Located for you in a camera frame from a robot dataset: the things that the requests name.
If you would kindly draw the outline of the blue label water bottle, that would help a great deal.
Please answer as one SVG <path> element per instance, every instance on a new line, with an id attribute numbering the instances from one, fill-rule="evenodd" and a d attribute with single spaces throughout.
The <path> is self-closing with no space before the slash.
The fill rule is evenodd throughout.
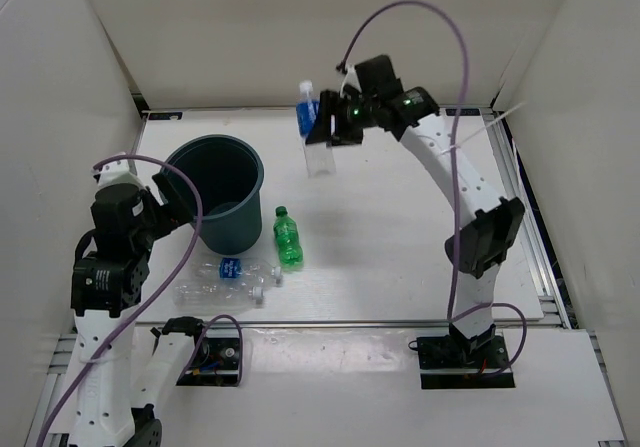
<path id="1" fill-rule="evenodd" d="M 331 149 L 326 143 L 315 142 L 313 128 L 318 116 L 319 100 L 310 80 L 299 83 L 299 100 L 296 104 L 298 132 L 310 178 L 333 175 L 336 165 Z"/>

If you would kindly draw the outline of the green plastic soda bottle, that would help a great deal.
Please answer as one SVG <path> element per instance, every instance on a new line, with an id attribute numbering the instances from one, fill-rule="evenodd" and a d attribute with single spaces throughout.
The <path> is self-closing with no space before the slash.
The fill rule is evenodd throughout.
<path id="1" fill-rule="evenodd" d="M 275 209 L 273 232 L 281 265 L 284 268 L 301 266 L 304 262 L 304 253 L 300 244 L 298 226 L 285 206 L 278 206 Z"/>

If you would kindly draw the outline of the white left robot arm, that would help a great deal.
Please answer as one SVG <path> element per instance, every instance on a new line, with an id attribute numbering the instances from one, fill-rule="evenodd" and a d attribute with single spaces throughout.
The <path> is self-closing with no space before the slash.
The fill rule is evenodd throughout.
<path id="1" fill-rule="evenodd" d="M 74 417 L 71 446 L 160 445 L 167 393 L 188 367 L 208 359 L 204 322 L 171 318 L 155 333 L 150 363 L 131 382 L 135 322 L 152 303 L 142 298 L 152 246 L 184 224 L 201 223 L 201 212 L 189 210 L 170 181 L 175 171 L 164 167 L 154 175 L 163 196 L 157 200 L 129 168 L 106 164 L 99 170 L 94 228 L 76 250 L 72 273 L 79 370 L 44 421 L 38 445 L 66 406 Z"/>

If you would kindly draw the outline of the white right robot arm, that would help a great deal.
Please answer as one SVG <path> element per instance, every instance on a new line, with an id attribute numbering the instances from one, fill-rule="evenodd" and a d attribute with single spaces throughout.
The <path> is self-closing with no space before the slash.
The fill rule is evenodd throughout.
<path id="1" fill-rule="evenodd" d="M 440 106 L 425 88 L 404 88 L 389 56 L 355 66 L 341 63 L 337 69 L 356 81 L 321 92 L 305 142 L 327 148 L 359 145 L 365 129 L 380 128 L 429 173 L 454 212 L 454 233 L 445 242 L 456 282 L 447 307 L 449 354 L 458 365 L 470 367 L 495 336 L 495 283 L 516 239 L 524 205 L 487 183 L 453 145 L 454 130 Z"/>

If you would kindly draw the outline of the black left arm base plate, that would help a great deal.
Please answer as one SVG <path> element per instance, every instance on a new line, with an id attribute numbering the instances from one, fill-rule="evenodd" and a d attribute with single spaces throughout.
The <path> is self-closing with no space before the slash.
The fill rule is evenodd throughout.
<path id="1" fill-rule="evenodd" d="M 177 386 L 238 387 L 243 366 L 243 343 L 231 329 L 211 329 Z"/>

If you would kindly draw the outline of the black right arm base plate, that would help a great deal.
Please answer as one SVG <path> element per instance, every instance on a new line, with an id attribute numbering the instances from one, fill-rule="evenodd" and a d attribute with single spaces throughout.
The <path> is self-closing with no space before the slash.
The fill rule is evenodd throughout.
<path id="1" fill-rule="evenodd" d="M 512 389 L 515 387 L 503 336 L 466 357 L 449 337 L 417 337 L 408 343 L 417 354 L 422 390 Z"/>

